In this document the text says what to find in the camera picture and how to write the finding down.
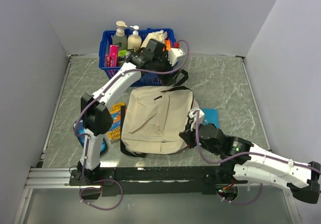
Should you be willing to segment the blue paperback book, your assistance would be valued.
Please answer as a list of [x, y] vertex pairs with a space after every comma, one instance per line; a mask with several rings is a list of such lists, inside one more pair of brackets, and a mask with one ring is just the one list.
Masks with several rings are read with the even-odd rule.
[[204, 113], [204, 118], [203, 118], [203, 125], [206, 124], [214, 124], [216, 128], [219, 128], [219, 113], [217, 109], [213, 108], [202, 108], [201, 109]]

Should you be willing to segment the beige canvas backpack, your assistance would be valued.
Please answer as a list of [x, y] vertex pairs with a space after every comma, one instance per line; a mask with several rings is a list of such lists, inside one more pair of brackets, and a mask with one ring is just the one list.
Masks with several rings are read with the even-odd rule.
[[143, 86], [134, 89], [123, 117], [120, 150], [132, 157], [174, 154], [186, 148], [190, 110], [198, 107], [186, 86]]

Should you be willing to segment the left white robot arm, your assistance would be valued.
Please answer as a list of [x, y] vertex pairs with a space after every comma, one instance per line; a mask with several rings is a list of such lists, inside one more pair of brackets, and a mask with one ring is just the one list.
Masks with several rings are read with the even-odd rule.
[[127, 56], [121, 69], [104, 86], [81, 97], [78, 122], [84, 127], [84, 147], [77, 168], [86, 184], [92, 185], [99, 180], [101, 145], [113, 124], [111, 107], [146, 73], [157, 75], [163, 82], [178, 73], [181, 67], [176, 63], [185, 55], [187, 52], [180, 48], [168, 50], [164, 43], [151, 39], [145, 47]]

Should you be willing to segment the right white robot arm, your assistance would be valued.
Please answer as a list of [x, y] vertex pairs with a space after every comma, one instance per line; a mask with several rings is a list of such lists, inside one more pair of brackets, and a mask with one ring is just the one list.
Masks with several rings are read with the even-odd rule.
[[234, 179], [253, 181], [285, 190], [295, 199], [318, 203], [320, 196], [320, 163], [301, 163], [267, 151], [257, 144], [226, 135], [214, 124], [199, 125], [198, 129], [189, 126], [179, 134], [189, 148], [219, 156], [219, 161], [206, 162], [219, 164], [219, 177], [225, 183]]

